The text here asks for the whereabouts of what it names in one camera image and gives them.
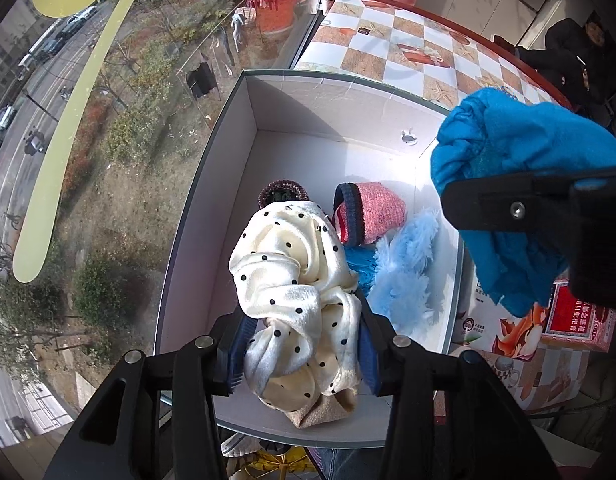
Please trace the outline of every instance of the blue cloth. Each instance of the blue cloth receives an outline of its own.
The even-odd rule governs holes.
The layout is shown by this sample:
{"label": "blue cloth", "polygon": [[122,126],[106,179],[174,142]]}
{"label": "blue cloth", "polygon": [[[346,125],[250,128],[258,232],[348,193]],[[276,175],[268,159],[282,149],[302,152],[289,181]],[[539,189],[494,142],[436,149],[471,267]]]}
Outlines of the blue cloth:
{"label": "blue cloth", "polygon": [[[439,128],[430,161],[441,195],[455,180],[518,171],[616,166],[616,139],[598,124],[550,103],[527,106],[499,90],[466,97]],[[546,306],[565,259],[525,233],[462,231],[482,289],[514,316]]]}
{"label": "blue cloth", "polygon": [[374,251],[365,247],[344,247],[348,267],[359,273],[359,288],[364,296],[368,296],[374,285],[374,275],[377,273],[377,261]]}

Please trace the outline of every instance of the table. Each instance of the table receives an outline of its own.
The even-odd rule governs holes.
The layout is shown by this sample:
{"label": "table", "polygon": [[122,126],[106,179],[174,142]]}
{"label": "table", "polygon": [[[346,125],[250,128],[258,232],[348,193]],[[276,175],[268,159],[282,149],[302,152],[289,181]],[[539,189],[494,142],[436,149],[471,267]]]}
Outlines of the table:
{"label": "table", "polygon": [[480,88],[522,103],[568,100],[532,68],[456,23],[390,0],[335,0],[295,68],[348,73],[451,110]]}

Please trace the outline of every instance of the polka dot fabric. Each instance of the polka dot fabric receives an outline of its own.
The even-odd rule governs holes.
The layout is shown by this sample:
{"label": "polka dot fabric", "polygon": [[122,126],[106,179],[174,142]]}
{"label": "polka dot fabric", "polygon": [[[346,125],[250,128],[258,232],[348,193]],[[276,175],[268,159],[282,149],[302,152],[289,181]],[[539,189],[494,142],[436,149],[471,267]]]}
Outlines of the polka dot fabric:
{"label": "polka dot fabric", "polygon": [[263,319],[244,360],[246,382],[283,412],[359,383],[357,273],[313,202],[275,202],[252,216],[230,256],[237,297]]}

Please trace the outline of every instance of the cardboard box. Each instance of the cardboard box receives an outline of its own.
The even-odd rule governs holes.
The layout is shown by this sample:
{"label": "cardboard box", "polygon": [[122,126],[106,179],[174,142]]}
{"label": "cardboard box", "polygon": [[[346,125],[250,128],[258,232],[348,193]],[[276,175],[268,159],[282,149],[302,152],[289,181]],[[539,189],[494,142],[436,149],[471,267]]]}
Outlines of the cardboard box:
{"label": "cardboard box", "polygon": [[471,280],[470,295],[459,298],[452,342],[474,350],[530,360],[542,336],[547,309],[535,303],[525,317],[515,317],[487,296],[471,267],[462,279]]}
{"label": "cardboard box", "polygon": [[542,341],[608,352],[615,323],[616,310],[577,300],[568,290],[568,280],[558,280],[552,286],[550,314]]}
{"label": "cardboard box", "polygon": [[[451,355],[458,356],[469,346],[451,345]],[[586,375],[590,352],[569,348],[549,348],[539,343],[529,361],[510,359],[480,351],[504,386],[527,412],[544,410],[574,398]]]}

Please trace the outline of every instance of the silver bolt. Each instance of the silver bolt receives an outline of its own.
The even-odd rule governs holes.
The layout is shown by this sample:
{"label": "silver bolt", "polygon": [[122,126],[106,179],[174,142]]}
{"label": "silver bolt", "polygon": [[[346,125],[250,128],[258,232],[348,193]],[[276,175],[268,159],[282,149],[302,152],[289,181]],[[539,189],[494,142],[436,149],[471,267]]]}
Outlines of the silver bolt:
{"label": "silver bolt", "polygon": [[126,355],[123,356],[123,359],[125,359],[125,362],[127,362],[127,364],[135,364],[136,362],[141,361],[141,352],[139,352],[138,350],[130,350],[129,352],[127,352]]}
{"label": "silver bolt", "polygon": [[208,346],[212,346],[214,343],[214,339],[209,335],[202,335],[195,339],[195,346],[197,348],[208,348]]}
{"label": "silver bolt", "polygon": [[412,343],[412,339],[407,335],[396,335],[392,338],[392,344],[398,348],[406,348],[406,346],[410,346],[410,343]]}
{"label": "silver bolt", "polygon": [[524,216],[526,216],[526,206],[521,202],[513,202],[510,205],[510,214],[512,215],[512,218],[522,220]]}

